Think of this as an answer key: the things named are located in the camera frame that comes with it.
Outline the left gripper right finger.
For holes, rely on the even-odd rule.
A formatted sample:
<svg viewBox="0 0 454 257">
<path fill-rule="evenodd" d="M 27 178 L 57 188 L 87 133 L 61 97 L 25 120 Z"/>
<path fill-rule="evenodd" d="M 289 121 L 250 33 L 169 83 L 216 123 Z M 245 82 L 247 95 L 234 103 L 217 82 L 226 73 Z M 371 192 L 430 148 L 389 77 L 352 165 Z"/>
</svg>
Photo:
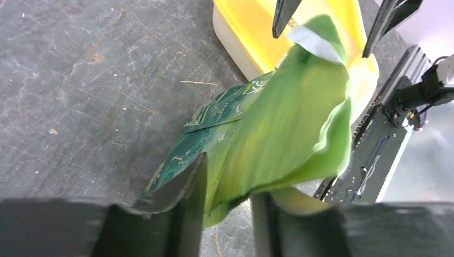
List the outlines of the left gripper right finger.
<svg viewBox="0 0 454 257">
<path fill-rule="evenodd" d="M 453 204 L 333 205 L 299 191 L 251 199 L 257 256 L 453 256 Z"/>
</svg>

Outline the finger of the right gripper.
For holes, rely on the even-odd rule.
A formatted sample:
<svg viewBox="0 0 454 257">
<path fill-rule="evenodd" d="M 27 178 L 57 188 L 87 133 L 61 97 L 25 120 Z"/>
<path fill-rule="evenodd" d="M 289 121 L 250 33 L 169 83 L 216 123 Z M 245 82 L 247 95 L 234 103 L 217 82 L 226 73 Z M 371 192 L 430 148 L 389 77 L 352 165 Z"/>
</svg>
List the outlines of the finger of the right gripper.
<svg viewBox="0 0 454 257">
<path fill-rule="evenodd" d="M 362 58 L 368 58 L 386 33 L 414 15 L 422 0 L 385 0 L 382 1 L 371 30 L 368 34 Z"/>
<path fill-rule="evenodd" d="M 301 0 L 277 0 L 272 25 L 273 38 L 278 39 L 299 7 Z"/>
</svg>

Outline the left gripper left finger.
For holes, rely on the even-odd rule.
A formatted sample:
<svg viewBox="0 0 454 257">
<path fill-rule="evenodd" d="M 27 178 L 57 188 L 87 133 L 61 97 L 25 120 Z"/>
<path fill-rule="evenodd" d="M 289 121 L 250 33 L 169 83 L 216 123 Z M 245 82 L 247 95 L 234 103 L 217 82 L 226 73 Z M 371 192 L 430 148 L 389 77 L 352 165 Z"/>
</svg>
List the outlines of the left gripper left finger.
<svg viewBox="0 0 454 257">
<path fill-rule="evenodd" d="M 3 198 L 1 256 L 198 256 L 208 157 L 132 205 Z"/>
</svg>

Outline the yellow litter box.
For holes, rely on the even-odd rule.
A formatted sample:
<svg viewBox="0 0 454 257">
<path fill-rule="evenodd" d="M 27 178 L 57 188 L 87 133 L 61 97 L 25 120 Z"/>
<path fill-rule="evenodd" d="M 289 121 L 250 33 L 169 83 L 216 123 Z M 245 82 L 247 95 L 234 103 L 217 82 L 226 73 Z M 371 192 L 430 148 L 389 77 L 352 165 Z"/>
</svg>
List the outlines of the yellow litter box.
<svg viewBox="0 0 454 257">
<path fill-rule="evenodd" d="M 214 1 L 213 27 L 216 36 L 247 80 L 272 71 L 292 46 L 284 35 L 275 39 L 272 25 L 276 1 Z M 285 27 L 284 34 L 310 18 L 327 14 L 334 22 L 346 49 L 346 66 L 353 114 L 359 120 L 368 109 L 377 88 L 379 66 L 374 55 L 363 58 L 367 36 L 356 0 L 302 1 Z"/>
</svg>

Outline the green litter bag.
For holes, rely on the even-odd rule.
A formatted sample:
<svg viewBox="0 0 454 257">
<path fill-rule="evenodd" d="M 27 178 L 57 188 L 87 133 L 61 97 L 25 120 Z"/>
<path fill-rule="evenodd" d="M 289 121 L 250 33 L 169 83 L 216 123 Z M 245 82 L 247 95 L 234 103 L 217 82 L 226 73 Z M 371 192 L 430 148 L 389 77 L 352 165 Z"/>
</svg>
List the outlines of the green litter bag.
<svg viewBox="0 0 454 257">
<path fill-rule="evenodd" d="M 296 26 L 279 65 L 201 105 L 184 124 L 145 193 L 200 154 L 208 157 L 204 225 L 250 195 L 335 176 L 351 152 L 346 51 L 326 14 Z"/>
</svg>

